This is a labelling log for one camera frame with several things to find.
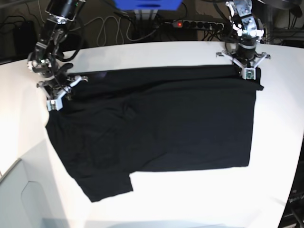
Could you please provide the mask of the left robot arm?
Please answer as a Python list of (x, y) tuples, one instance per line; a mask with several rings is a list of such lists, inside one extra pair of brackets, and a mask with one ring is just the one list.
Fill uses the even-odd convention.
[(229, 59), (240, 68), (239, 74), (244, 80), (255, 80), (259, 64), (270, 59), (266, 52), (257, 53), (256, 47), (264, 36), (264, 27), (252, 14), (252, 1), (228, 0), (230, 32), (225, 38), (225, 50), (216, 55)]

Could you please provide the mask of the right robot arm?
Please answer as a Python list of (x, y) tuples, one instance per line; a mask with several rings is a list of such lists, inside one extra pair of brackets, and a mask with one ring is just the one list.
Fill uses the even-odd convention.
[[(70, 62), (84, 43), (85, 27), (80, 12), (85, 3), (85, 0), (51, 0), (46, 7), (48, 18), (33, 51), (28, 55), (27, 65), (31, 72), (42, 78), (37, 87), (43, 90), (48, 100), (56, 99), (60, 92), (71, 93), (68, 82), (74, 80), (67, 76), (67, 70), (73, 67)], [(67, 38), (75, 21), (80, 25), (81, 38), (73, 55), (65, 58), (59, 46)]]

